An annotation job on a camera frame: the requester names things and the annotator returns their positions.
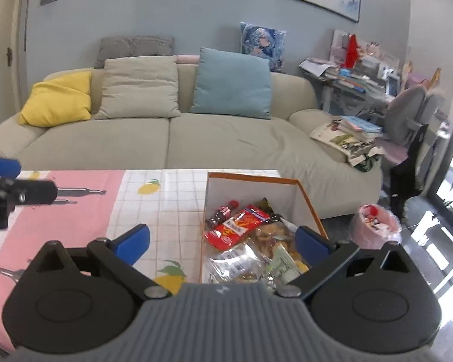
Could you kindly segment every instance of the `lemon print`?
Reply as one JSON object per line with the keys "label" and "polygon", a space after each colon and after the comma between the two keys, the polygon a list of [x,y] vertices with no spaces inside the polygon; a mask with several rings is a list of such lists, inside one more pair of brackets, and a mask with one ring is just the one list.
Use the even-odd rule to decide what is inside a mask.
{"label": "lemon print", "polygon": [[144,184],[138,189],[139,194],[153,194],[159,191],[159,181],[157,179],[152,179],[147,184]]}
{"label": "lemon print", "polygon": [[171,294],[176,295],[183,283],[185,282],[186,275],[181,269],[181,264],[173,260],[165,260],[171,262],[173,265],[167,265],[158,272],[162,272],[163,276],[157,276],[153,280],[167,289]]}
{"label": "lemon print", "polygon": [[35,180],[35,179],[39,179],[39,177],[40,177],[40,172],[39,171],[34,171],[32,174],[30,174],[28,179]]}

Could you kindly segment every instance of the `door handle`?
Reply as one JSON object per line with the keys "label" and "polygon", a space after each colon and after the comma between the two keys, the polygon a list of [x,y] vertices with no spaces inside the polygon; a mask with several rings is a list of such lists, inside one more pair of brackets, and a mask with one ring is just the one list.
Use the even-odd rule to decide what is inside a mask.
{"label": "door handle", "polygon": [[7,66],[12,66],[13,52],[11,48],[7,48]]}

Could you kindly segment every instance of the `beige sofa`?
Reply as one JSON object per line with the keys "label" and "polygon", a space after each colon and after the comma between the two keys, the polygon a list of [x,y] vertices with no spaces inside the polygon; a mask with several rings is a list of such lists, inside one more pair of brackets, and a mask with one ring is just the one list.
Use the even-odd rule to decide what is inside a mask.
{"label": "beige sofa", "polygon": [[[84,70],[93,73],[91,112],[96,113],[103,71],[75,71]],[[272,119],[252,119],[188,113],[196,72],[196,65],[178,65],[180,117],[91,120],[44,129],[19,125],[14,116],[0,124],[0,156],[19,159],[24,170],[276,169],[302,182],[321,218],[377,202],[379,165],[360,172],[309,138],[329,116],[317,109],[307,80],[272,73]]]}

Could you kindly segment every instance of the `box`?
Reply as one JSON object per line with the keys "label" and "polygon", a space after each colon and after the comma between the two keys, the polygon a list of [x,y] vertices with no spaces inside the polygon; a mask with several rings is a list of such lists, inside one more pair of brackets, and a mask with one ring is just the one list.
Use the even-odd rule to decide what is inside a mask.
{"label": "box", "polygon": [[[266,197],[275,212],[296,226],[308,226],[324,238],[326,231],[320,222],[302,184],[296,179],[248,176],[230,173],[208,173],[206,186],[205,209],[201,229],[205,227],[205,219],[211,217],[222,205],[231,200],[240,203],[239,208],[254,204]],[[216,250],[201,238],[201,260]],[[200,279],[202,283],[209,282],[209,273],[201,263]]]}

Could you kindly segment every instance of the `beige pillow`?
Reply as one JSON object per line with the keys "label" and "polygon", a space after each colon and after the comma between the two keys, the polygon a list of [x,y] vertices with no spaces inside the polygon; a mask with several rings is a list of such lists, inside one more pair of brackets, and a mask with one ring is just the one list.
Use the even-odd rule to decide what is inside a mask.
{"label": "beige pillow", "polygon": [[179,116],[176,58],[106,60],[102,103],[95,119]]}

